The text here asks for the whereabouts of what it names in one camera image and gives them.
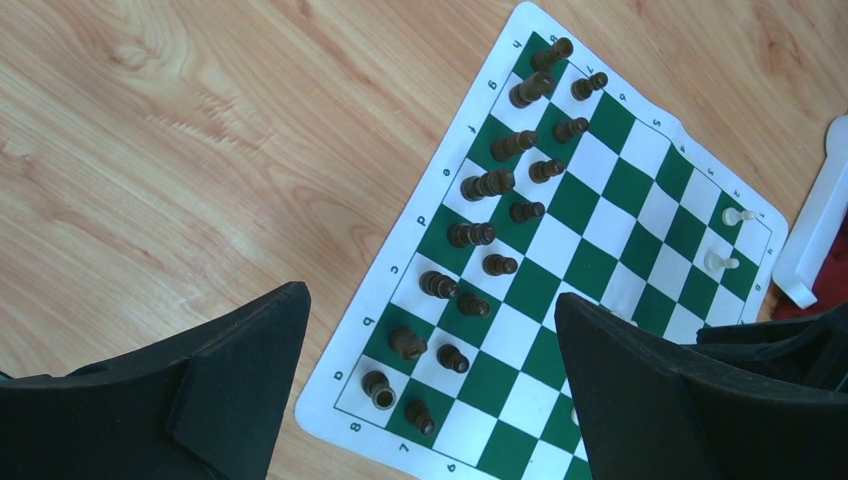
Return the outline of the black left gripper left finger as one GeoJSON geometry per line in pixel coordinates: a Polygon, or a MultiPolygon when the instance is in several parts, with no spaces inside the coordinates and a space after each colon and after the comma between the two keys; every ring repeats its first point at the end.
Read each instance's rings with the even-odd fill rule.
{"type": "Polygon", "coordinates": [[[304,343],[301,281],[67,375],[1,379],[5,479],[263,479],[304,343]]]}

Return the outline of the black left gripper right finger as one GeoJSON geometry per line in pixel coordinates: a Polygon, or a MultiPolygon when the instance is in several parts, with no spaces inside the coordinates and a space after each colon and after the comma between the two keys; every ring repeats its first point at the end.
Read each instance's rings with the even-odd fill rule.
{"type": "Polygon", "coordinates": [[[847,392],[752,373],[574,293],[563,363],[596,479],[843,479],[847,392]]]}

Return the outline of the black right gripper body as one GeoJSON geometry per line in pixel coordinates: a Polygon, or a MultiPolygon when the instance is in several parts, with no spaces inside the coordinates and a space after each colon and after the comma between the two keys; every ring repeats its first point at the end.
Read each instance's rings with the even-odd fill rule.
{"type": "Polygon", "coordinates": [[[764,323],[705,327],[689,346],[734,367],[811,388],[847,392],[847,305],[764,323]]]}

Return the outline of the green white chess board mat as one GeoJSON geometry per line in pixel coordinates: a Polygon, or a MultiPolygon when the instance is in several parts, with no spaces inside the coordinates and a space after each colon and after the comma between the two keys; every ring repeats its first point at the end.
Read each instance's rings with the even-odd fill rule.
{"type": "Polygon", "coordinates": [[[569,35],[539,6],[515,7],[296,404],[306,432],[423,479],[587,479],[591,473],[557,342],[557,297],[574,292],[676,343],[753,322],[788,232],[785,217],[580,42],[557,87],[518,108],[532,57],[569,35]],[[468,201],[469,176],[509,170],[504,195],[468,201]],[[754,220],[725,226],[727,207],[754,220]],[[456,223],[489,222],[489,245],[456,248],[456,223]],[[708,272],[707,251],[737,258],[708,272]],[[452,299],[425,294],[429,270],[452,299]],[[402,360],[393,330],[428,350],[402,360]],[[470,361],[458,374],[437,351],[470,361]],[[376,409],[362,378],[396,392],[376,409]],[[432,436],[407,423],[423,400],[432,436]]]}

